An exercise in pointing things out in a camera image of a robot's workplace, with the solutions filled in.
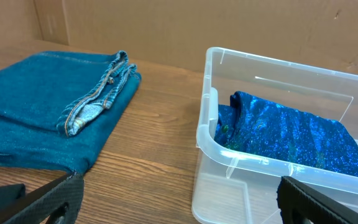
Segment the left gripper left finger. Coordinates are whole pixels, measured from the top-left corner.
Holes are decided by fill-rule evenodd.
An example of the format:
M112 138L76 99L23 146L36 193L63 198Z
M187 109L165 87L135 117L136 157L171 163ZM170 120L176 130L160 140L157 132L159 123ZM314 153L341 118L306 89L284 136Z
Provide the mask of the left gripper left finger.
M0 224L74 224L84 194L83 174L67 173L0 210Z

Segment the blue sequin fabric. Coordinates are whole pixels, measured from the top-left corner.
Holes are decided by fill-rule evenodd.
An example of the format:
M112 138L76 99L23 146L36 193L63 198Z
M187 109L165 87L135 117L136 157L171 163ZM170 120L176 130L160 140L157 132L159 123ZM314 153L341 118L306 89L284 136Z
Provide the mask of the blue sequin fabric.
M358 177L358 145L339 121L242 91L218 106L214 140L235 151Z

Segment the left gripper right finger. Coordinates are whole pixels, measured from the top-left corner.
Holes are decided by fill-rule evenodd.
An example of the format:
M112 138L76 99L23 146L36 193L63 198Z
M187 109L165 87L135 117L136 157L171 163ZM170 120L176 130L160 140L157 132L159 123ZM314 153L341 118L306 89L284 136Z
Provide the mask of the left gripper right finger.
M277 205L283 224L358 224L358 213L290 176L281 177Z

